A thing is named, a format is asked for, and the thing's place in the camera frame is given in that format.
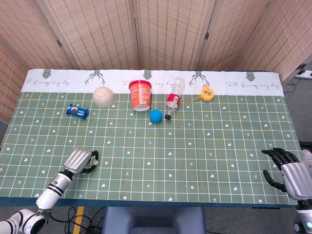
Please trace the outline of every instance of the silver robotic hand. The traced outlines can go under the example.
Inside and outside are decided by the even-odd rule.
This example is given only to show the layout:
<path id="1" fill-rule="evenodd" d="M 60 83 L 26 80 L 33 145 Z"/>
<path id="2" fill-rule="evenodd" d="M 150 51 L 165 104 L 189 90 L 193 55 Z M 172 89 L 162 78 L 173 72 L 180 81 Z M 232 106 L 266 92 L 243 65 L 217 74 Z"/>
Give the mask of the silver robotic hand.
<path id="1" fill-rule="evenodd" d="M 92 160 L 92 166 L 85 166 Z M 38 197 L 36 204 L 37 213 L 23 209 L 13 214 L 9 219 L 0 222 L 1 234 L 37 234 L 50 216 L 51 209 L 62 196 L 73 180 L 73 176 L 80 173 L 90 173 L 98 165 L 98 152 L 75 148 L 64 162 L 64 171 L 58 172 L 51 180 L 48 187 Z"/>
<path id="2" fill-rule="evenodd" d="M 267 182 L 298 202 L 296 209 L 302 223 L 294 224 L 295 231 L 312 234 L 312 177 L 307 166 L 294 154 L 281 148 L 262 150 L 262 153 L 272 158 L 283 178 L 283 184 L 276 182 L 267 170 L 263 170 Z"/>

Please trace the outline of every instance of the white bowl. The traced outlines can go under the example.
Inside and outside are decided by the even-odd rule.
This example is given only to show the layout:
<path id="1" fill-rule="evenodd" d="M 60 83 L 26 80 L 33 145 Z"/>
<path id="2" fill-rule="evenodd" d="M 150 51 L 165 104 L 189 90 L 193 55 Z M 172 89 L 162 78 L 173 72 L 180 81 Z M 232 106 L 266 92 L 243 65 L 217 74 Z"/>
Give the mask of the white bowl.
<path id="1" fill-rule="evenodd" d="M 93 93 L 93 102 L 100 108 L 108 107 L 114 102 L 114 93 L 107 87 L 99 87 Z"/>

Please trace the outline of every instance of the blue ball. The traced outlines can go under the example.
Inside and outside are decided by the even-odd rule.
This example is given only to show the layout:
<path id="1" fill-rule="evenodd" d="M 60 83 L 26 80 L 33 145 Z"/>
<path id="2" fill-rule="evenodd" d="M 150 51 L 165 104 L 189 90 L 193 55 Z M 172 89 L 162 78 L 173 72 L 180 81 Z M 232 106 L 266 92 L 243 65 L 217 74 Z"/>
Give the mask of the blue ball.
<path id="1" fill-rule="evenodd" d="M 162 113 L 160 110 L 152 110 L 150 113 L 150 119 L 153 123 L 159 123 L 162 120 Z"/>

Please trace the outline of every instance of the green grid mat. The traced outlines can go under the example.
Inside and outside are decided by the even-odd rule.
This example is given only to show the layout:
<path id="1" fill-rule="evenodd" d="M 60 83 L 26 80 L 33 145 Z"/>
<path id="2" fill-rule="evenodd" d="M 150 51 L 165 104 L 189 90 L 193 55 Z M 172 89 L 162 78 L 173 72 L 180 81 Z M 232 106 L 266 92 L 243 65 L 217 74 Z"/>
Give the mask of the green grid mat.
<path id="1" fill-rule="evenodd" d="M 165 98 L 152 95 L 152 109 L 163 111 Z M 88 108 L 87 119 L 66 115 L 70 103 Z M 128 94 L 99 109 L 92 94 L 22 93 L 0 154 L 0 196 L 38 196 L 83 147 L 99 151 L 99 165 L 76 176 L 66 198 L 295 204 L 262 174 L 281 180 L 263 149 L 301 157 L 283 97 L 181 103 L 172 120 L 158 124 L 149 113 L 133 111 Z"/>

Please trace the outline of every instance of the table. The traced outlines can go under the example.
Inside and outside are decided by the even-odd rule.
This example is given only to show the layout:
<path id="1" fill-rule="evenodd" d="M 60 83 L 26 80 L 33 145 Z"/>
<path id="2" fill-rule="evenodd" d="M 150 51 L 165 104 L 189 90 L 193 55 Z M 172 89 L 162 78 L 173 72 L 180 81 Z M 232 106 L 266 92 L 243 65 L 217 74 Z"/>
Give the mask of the table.
<path id="1" fill-rule="evenodd" d="M 132 110 L 128 85 L 153 85 L 152 109 L 164 111 L 172 81 L 186 79 L 184 100 L 209 82 L 211 102 L 181 103 L 172 120 L 153 124 Z M 92 102 L 99 86 L 115 102 Z M 67 116 L 72 103 L 86 120 Z M 98 150 L 98 168 L 76 176 L 59 204 L 289 206 L 271 187 L 261 150 L 281 147 L 302 157 L 278 74 L 268 72 L 30 70 L 0 154 L 0 205 L 35 204 L 75 147 Z"/>

